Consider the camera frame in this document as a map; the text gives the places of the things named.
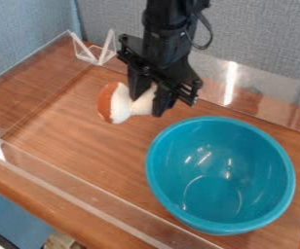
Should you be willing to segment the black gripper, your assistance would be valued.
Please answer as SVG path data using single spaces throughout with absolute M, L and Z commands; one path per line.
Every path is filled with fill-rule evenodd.
M 159 118 L 179 99 L 193 106 L 203 82 L 189 64 L 191 42 L 186 31 L 167 36 L 143 32 L 143 37 L 119 36 L 118 59 L 127 65 L 128 95 L 132 101 L 158 84 L 151 115 Z

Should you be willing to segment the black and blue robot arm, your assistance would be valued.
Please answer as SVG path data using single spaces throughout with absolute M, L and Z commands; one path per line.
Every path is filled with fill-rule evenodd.
M 206 50 L 213 27 L 202 11 L 210 0 L 147 0 L 143 36 L 119 36 L 118 59 L 127 66 L 128 96 L 136 100 L 156 84 L 151 115 L 160 117 L 180 100 L 193 106 L 203 81 L 189 64 L 191 48 Z

